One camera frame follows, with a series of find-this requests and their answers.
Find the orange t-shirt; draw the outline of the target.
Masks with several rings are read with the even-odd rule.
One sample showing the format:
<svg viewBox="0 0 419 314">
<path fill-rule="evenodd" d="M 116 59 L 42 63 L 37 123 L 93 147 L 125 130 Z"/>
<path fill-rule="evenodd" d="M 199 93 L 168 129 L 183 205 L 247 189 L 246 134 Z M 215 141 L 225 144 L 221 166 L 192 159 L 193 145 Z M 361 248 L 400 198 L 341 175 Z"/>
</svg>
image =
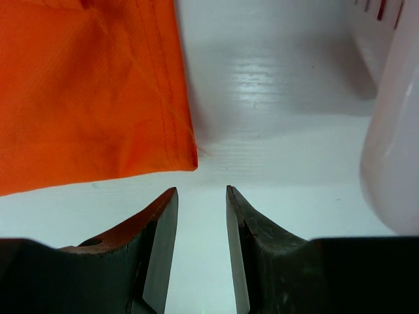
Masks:
<svg viewBox="0 0 419 314">
<path fill-rule="evenodd" d="M 173 1 L 1 2 L 1 194 L 198 167 Z"/>
</svg>

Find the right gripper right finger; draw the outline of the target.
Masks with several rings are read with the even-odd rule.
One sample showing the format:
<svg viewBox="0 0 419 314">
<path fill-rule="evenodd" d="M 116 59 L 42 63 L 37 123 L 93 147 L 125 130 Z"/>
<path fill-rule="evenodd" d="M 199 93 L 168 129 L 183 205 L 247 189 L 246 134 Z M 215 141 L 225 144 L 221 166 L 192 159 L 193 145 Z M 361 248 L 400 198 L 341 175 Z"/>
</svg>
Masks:
<svg viewBox="0 0 419 314">
<path fill-rule="evenodd" d="M 305 240 L 226 191 L 238 313 L 417 313 L 418 238 Z"/>
</svg>

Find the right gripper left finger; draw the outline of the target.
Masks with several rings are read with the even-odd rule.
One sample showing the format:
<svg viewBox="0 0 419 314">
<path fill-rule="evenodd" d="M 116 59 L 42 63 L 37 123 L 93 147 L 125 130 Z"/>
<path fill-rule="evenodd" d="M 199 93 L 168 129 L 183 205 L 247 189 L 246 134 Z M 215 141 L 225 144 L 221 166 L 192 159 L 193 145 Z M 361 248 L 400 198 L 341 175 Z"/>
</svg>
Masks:
<svg viewBox="0 0 419 314">
<path fill-rule="evenodd" d="M 1 240 L 2 313 L 163 313 L 177 231 L 169 188 L 78 246 Z"/>
</svg>

